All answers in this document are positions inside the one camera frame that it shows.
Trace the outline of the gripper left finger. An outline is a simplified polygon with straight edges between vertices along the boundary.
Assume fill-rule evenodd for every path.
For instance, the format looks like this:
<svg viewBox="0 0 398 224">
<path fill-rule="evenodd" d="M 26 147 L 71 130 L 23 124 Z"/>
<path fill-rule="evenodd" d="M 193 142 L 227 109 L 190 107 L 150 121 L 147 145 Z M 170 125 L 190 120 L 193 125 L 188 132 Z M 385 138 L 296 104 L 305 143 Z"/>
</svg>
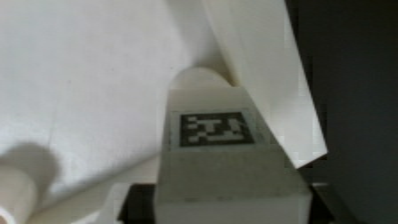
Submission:
<svg viewBox="0 0 398 224">
<path fill-rule="evenodd" d="M 156 224 L 154 221 L 154 185 L 133 184 L 122 202 L 117 221 L 122 224 Z"/>
</svg>

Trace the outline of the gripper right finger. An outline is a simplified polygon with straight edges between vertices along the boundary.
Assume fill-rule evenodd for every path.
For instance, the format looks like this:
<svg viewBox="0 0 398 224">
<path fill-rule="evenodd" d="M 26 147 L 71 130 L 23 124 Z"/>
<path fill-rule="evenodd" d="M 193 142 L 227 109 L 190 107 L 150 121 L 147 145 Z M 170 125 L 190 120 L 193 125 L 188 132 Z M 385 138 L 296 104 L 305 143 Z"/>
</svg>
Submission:
<svg viewBox="0 0 398 224">
<path fill-rule="evenodd" d="M 309 224 L 355 224 L 355 216 L 328 183 L 312 183 Z"/>
</svg>

